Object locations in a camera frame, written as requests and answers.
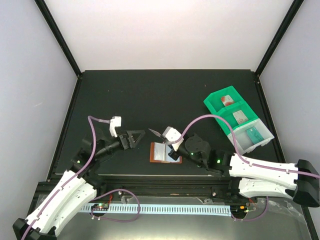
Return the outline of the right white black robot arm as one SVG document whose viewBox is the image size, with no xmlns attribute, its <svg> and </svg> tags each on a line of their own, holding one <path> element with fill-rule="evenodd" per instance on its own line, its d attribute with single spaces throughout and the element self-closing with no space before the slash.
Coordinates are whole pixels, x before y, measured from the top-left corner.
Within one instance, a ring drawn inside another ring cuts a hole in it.
<svg viewBox="0 0 320 240">
<path fill-rule="evenodd" d="M 183 139 L 179 132 L 167 133 L 162 138 L 174 160 L 182 157 L 216 177 L 231 177 L 226 194 L 234 202 L 242 198 L 278 197 L 306 207 L 320 206 L 320 175 L 307 160 L 281 163 L 247 158 L 214 150 L 197 134 Z"/>
</svg>

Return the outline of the brown leather card holder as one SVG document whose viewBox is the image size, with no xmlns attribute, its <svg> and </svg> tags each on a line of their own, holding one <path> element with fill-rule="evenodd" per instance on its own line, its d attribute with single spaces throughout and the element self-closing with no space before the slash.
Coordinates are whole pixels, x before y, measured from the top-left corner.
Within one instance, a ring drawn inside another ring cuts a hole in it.
<svg viewBox="0 0 320 240">
<path fill-rule="evenodd" d="M 162 163 L 162 164 L 181 164 L 182 157 L 174 160 L 169 156 L 171 148 L 164 143 L 152 142 L 150 144 L 150 163 Z"/>
</svg>

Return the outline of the white pink patterned card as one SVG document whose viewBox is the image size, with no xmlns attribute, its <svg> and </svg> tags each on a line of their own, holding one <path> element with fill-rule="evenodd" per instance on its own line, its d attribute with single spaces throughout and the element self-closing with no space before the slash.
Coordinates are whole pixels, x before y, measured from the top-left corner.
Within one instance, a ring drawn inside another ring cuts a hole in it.
<svg viewBox="0 0 320 240">
<path fill-rule="evenodd" d="M 161 134 L 161 133 L 159 133 L 158 131 L 155 131 L 155 130 L 153 130 L 153 129 L 151 129 L 151 128 L 149 128 L 148 129 L 151 133 L 153 133 L 155 136 L 157 136 L 157 137 L 159 137 L 159 138 L 161 138 L 161 139 L 163 139 L 163 140 L 165 140 L 166 138 Z"/>
</svg>

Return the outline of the teal VIP credit card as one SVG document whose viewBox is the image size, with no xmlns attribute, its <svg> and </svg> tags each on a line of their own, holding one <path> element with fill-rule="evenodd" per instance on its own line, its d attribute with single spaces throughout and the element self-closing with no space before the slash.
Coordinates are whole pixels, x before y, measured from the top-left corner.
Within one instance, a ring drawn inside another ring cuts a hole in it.
<svg viewBox="0 0 320 240">
<path fill-rule="evenodd" d="M 255 127 L 251 127 L 247 129 L 245 132 L 254 145 L 264 140 L 262 135 L 259 133 L 259 131 Z"/>
</svg>

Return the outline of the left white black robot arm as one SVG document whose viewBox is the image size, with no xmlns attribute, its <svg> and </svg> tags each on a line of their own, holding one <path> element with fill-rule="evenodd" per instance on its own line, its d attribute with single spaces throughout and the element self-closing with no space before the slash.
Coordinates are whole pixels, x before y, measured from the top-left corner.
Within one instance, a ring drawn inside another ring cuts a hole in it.
<svg viewBox="0 0 320 240">
<path fill-rule="evenodd" d="M 116 137 L 106 137 L 101 129 L 93 137 L 86 135 L 72 158 L 72 167 L 43 202 L 25 219 L 18 218 L 12 228 L 18 240 L 55 240 L 66 224 L 87 203 L 103 199 L 106 182 L 96 174 L 107 156 L 135 148 L 144 130 L 121 130 Z"/>
</svg>

